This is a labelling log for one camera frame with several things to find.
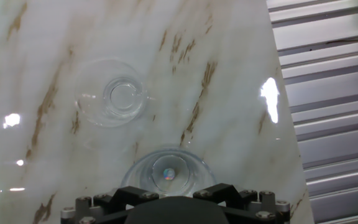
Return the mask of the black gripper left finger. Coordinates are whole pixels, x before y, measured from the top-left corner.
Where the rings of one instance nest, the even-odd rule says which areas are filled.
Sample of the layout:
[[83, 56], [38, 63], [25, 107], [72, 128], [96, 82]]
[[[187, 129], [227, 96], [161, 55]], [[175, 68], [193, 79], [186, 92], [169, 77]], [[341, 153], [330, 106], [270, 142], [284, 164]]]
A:
[[128, 205], [137, 205], [159, 199], [159, 194], [136, 187], [123, 187], [93, 197], [75, 199], [74, 207], [65, 207], [60, 212], [61, 224], [111, 224], [124, 223], [130, 210]]

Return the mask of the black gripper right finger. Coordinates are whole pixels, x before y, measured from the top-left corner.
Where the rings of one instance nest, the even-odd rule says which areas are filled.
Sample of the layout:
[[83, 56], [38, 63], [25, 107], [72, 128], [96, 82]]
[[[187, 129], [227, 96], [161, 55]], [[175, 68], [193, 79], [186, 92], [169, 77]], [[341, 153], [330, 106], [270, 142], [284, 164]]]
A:
[[229, 223], [290, 224], [290, 203], [277, 200], [269, 190], [242, 190], [217, 184], [193, 194], [193, 198], [217, 205]]

